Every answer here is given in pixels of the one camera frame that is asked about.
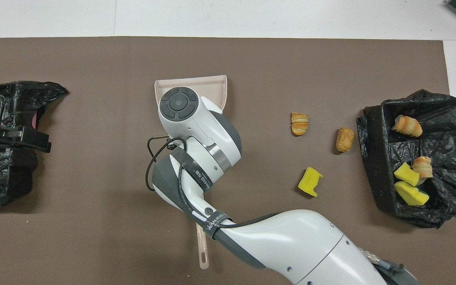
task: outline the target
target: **bread piece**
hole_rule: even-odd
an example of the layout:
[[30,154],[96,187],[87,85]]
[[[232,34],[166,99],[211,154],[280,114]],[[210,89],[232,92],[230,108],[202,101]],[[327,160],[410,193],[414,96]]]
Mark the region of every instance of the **bread piece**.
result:
[[420,175],[420,180],[416,185],[422,184],[427,178],[431,178],[433,176],[432,166],[430,165],[431,162],[432,160],[427,156],[418,157],[413,161],[412,169]]
[[342,153],[349,151],[353,144],[354,137],[355,132],[350,128],[340,128],[339,132],[337,132],[337,141],[335,141],[335,148],[337,148],[337,151]]
[[291,113],[291,131],[295,135],[303,135],[309,127],[309,115],[302,113]]
[[309,123],[309,115],[305,115],[302,113],[291,113],[291,123]]
[[306,133],[308,127],[309,123],[293,123],[291,125],[291,131],[293,131],[295,135],[303,135]]
[[410,137],[419,137],[423,133],[422,127],[416,119],[404,115],[399,115],[395,119],[395,126],[391,130]]

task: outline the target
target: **sponge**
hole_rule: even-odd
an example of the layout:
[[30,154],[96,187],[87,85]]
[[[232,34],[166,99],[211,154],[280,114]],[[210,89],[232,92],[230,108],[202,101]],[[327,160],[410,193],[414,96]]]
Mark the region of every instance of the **sponge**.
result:
[[318,197],[318,194],[314,191],[314,188],[318,186],[318,181],[323,176],[312,167],[306,169],[304,177],[298,183],[298,188],[305,193],[312,195],[313,197]]
[[407,182],[399,181],[395,183],[394,186],[395,191],[399,193],[400,197],[402,197],[409,206],[422,206],[429,200],[429,195],[418,190],[418,188],[407,184]]
[[398,179],[411,184],[411,186],[416,186],[420,180],[420,174],[414,172],[409,164],[405,162],[397,170],[395,170],[393,175],[395,175]]

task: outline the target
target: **white table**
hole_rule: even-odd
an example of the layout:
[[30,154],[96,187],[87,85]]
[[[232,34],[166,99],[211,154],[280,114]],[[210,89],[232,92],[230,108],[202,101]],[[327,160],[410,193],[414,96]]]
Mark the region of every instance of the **white table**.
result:
[[0,38],[35,36],[443,40],[456,97],[456,15],[442,0],[0,0]]

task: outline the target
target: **croissant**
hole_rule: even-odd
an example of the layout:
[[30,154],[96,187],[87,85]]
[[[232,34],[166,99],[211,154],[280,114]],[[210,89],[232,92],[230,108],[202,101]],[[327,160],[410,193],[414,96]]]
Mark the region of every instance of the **croissant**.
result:
[[303,135],[309,128],[309,115],[291,113],[291,131],[295,135]]
[[427,178],[432,177],[431,162],[432,160],[427,156],[418,157],[413,161],[413,171],[420,174],[420,179],[418,180],[418,184],[416,184],[417,186],[422,184]]
[[419,137],[423,133],[422,126],[420,126],[420,123],[416,119],[403,115],[399,115],[395,119],[395,126],[391,130],[410,137]]

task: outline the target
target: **brown mat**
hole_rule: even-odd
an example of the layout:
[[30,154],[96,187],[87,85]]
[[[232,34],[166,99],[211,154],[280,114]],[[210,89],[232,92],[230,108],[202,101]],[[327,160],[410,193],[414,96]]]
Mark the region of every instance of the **brown mat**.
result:
[[[358,141],[334,151],[336,130],[355,130],[365,106],[448,94],[441,42],[124,37],[0,38],[0,83],[71,92],[43,118],[52,153],[40,154],[32,193],[0,209],[0,284],[288,284],[212,240],[201,270],[193,222],[145,188],[145,142],[164,133],[154,81],[218,74],[243,156],[206,195],[213,206],[236,222],[318,211],[422,284],[456,284],[456,218],[436,230],[383,214]],[[304,136],[291,134],[290,112],[310,114]],[[308,166],[324,175],[318,198],[296,187]]]

